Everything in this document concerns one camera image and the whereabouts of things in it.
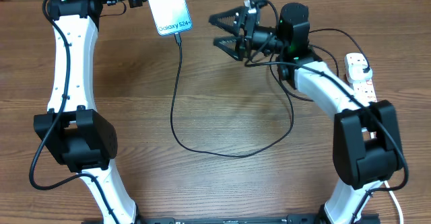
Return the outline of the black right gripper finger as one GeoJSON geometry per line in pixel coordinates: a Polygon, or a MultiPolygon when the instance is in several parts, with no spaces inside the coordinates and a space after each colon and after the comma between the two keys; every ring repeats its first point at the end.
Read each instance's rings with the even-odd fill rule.
{"type": "Polygon", "coordinates": [[[234,36],[240,36],[240,31],[242,30],[242,35],[246,36],[247,30],[245,23],[247,15],[248,8],[240,6],[225,12],[211,15],[209,17],[209,23],[234,36]]]}
{"type": "Polygon", "coordinates": [[[244,42],[242,37],[225,36],[215,38],[213,45],[221,49],[236,61],[244,58],[244,42]]]}

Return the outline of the blue Galaxy smartphone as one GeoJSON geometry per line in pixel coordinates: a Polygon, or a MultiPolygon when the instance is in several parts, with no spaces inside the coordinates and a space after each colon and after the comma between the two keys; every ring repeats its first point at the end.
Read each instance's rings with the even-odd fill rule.
{"type": "Polygon", "coordinates": [[[186,0],[148,0],[159,35],[167,36],[193,27],[186,0]]]}

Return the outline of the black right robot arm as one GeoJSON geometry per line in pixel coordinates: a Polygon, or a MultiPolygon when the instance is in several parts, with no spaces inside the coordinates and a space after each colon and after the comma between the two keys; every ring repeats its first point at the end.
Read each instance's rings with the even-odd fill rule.
{"type": "Polygon", "coordinates": [[[315,215],[291,214],[288,223],[378,223],[363,209],[398,170],[407,170],[394,106],[354,92],[313,50],[309,10],[288,3],[277,12],[275,27],[260,25],[268,0],[246,0],[240,7],[213,14],[209,22],[227,32],[213,43],[246,67],[259,53],[276,54],[279,78],[307,95],[333,121],[333,164],[339,176],[330,199],[315,215]]]}

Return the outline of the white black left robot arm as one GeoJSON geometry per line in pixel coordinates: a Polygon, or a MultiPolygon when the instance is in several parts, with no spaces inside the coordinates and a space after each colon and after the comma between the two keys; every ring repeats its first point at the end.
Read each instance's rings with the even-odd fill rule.
{"type": "Polygon", "coordinates": [[[144,223],[135,201],[125,190],[116,166],[116,131],[97,109],[94,99],[94,48],[104,5],[147,0],[43,0],[42,12],[56,37],[55,78],[46,113],[34,116],[41,143],[30,165],[29,181],[37,190],[52,190],[80,179],[89,188],[102,223],[144,223]],[[72,175],[42,186],[35,181],[43,149],[72,175]]]}

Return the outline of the white charger adapter plug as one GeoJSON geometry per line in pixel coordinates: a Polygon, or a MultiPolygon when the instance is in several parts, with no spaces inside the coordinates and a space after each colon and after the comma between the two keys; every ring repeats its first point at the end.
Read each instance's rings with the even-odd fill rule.
{"type": "Polygon", "coordinates": [[[362,65],[348,65],[346,70],[347,81],[349,83],[359,83],[372,79],[372,69],[369,69],[367,72],[364,71],[365,69],[362,65]]]}

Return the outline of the white power strip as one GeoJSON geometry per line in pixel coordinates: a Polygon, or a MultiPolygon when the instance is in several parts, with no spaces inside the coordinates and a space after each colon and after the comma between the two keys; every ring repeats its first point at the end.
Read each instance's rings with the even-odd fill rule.
{"type": "Polygon", "coordinates": [[[350,87],[361,97],[366,98],[367,102],[377,102],[370,69],[367,73],[364,70],[368,63],[364,55],[358,52],[351,52],[344,57],[346,78],[350,87]]]}

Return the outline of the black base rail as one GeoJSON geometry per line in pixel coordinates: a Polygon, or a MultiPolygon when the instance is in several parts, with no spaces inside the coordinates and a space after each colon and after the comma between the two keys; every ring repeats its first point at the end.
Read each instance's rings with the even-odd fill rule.
{"type": "Polygon", "coordinates": [[[324,224],[315,214],[290,214],[287,217],[255,217],[238,219],[174,219],[170,218],[143,218],[138,215],[135,223],[138,224],[324,224]]]}

